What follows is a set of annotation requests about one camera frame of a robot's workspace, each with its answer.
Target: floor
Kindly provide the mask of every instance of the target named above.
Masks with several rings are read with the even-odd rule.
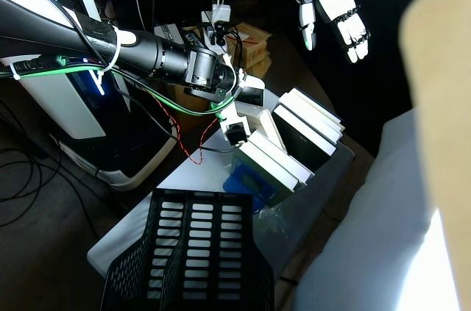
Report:
[[[269,41],[269,50],[273,59],[265,78],[269,89],[281,95],[296,86],[332,108],[315,75],[308,70],[286,37],[275,33]],[[19,86],[14,82],[2,81],[0,98],[12,107],[29,135],[58,158],[54,142],[41,128],[35,108]],[[0,112],[7,116],[1,106]],[[198,131],[201,133],[200,128],[194,129],[193,134],[197,135]],[[0,123],[0,149],[18,148],[15,139],[15,134],[8,132]],[[371,155],[348,135],[344,136],[343,141],[355,152],[355,160],[305,243],[287,265],[283,273],[286,278],[299,280],[313,258],[322,251],[372,164]],[[121,195],[121,200],[128,207],[133,207],[149,188],[157,185],[184,159],[185,155],[175,148],[144,183],[144,188]],[[0,165],[12,160],[24,159],[14,153],[0,155]],[[55,167],[51,160],[41,162]],[[68,158],[63,158],[63,164],[77,176],[78,181],[89,185],[97,195],[105,197],[109,194],[101,182],[76,167]],[[25,182],[28,173],[27,164],[0,168],[0,195],[5,197],[15,192]],[[51,171],[44,168],[43,175],[49,177]],[[37,172],[32,177],[32,187],[37,185],[36,180]],[[106,234],[118,218],[77,180],[70,180],[83,197],[99,236]],[[27,198],[0,204],[0,224],[14,218],[30,201]],[[23,218],[0,228],[0,310],[97,310],[104,280],[86,260],[86,253],[95,242],[96,238],[85,220],[73,188],[62,177],[56,177],[41,190],[32,209]],[[289,283],[277,282],[276,310],[291,309],[294,289],[295,286]]]

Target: white table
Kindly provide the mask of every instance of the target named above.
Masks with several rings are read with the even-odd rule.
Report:
[[[277,97],[266,91],[265,106],[275,108]],[[206,142],[212,148],[229,148],[222,131]],[[254,241],[278,278],[290,256],[312,227],[337,184],[348,169],[353,153],[339,143],[330,160],[309,182],[273,208],[261,210],[253,219]],[[187,159],[158,188],[224,192],[222,185],[230,175],[231,153],[204,151],[203,163]],[[88,262],[103,276],[111,262],[141,237],[146,225],[151,194],[117,223],[87,254]]]

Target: white zip tie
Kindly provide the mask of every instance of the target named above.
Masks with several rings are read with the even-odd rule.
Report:
[[[96,72],[96,74],[98,74],[98,83],[99,84],[102,83],[102,77],[105,74],[105,72],[108,72],[115,65],[116,61],[118,60],[119,52],[121,51],[121,38],[120,38],[119,33],[118,33],[119,29],[116,28],[115,26],[113,26],[113,28],[115,29],[115,33],[116,33],[116,50],[115,50],[115,54],[113,55],[113,58],[111,59],[111,62],[108,64],[108,66],[106,66],[106,68],[104,68],[103,70]]]
[[[21,79],[20,75],[16,73],[15,66],[12,63],[9,64],[9,67],[12,69],[13,78],[19,81]]]

